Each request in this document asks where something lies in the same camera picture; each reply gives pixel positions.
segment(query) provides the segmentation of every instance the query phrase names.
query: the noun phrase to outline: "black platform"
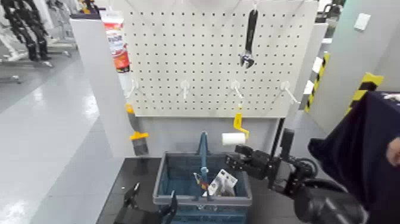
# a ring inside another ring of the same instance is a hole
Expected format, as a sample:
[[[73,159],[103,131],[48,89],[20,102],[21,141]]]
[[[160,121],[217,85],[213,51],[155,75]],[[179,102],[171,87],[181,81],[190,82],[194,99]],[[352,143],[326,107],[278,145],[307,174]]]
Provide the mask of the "black platform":
[[[145,210],[156,210],[152,193],[160,159],[125,159],[120,173],[99,216],[97,224],[113,224],[122,206],[124,194],[140,182],[137,203]],[[293,201],[267,189],[267,181],[250,178],[253,205],[248,214],[248,224],[300,224],[293,211]]]

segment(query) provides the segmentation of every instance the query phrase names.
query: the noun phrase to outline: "wrench jaw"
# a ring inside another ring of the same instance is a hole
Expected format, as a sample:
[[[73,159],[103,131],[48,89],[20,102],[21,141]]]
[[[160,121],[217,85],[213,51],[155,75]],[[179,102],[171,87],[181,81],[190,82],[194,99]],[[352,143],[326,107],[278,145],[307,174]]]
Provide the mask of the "wrench jaw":
[[[245,65],[246,69],[250,68],[254,64],[253,55],[250,52],[244,52],[243,54],[239,54],[240,57],[240,66]]]

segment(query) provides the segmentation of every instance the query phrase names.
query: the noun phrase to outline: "basket handle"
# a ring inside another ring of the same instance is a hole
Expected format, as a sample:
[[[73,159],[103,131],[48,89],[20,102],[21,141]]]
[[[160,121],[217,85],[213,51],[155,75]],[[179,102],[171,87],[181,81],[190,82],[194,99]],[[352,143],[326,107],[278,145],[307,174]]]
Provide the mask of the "basket handle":
[[[200,168],[201,178],[204,182],[208,183],[207,155],[211,155],[211,153],[208,150],[207,132],[204,130],[203,132],[201,132],[199,148],[197,149],[196,155],[200,155],[201,157],[201,168]],[[210,193],[208,192],[208,188],[206,189],[206,191],[207,191],[207,201],[212,201]],[[193,200],[198,201],[201,195],[202,195],[202,188],[201,186],[199,186],[199,193],[195,196]]]

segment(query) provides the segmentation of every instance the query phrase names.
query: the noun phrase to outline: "wrench handle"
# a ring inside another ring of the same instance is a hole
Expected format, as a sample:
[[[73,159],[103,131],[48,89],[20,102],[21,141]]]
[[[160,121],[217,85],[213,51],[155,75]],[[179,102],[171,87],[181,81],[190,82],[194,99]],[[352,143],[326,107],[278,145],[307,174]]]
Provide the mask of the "wrench handle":
[[[255,32],[255,25],[257,23],[258,11],[251,10],[249,14],[249,23],[247,25],[247,37],[246,37],[246,51],[251,53],[251,47],[253,45],[253,38]]]

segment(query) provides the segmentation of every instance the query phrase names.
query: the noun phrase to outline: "light switch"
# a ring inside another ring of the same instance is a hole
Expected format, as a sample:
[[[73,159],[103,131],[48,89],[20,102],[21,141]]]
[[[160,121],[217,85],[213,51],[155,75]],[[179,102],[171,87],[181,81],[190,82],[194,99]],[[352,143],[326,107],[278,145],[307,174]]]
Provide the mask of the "light switch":
[[[358,30],[365,30],[368,21],[370,21],[371,15],[360,13],[358,15],[357,21],[354,24],[354,28]]]

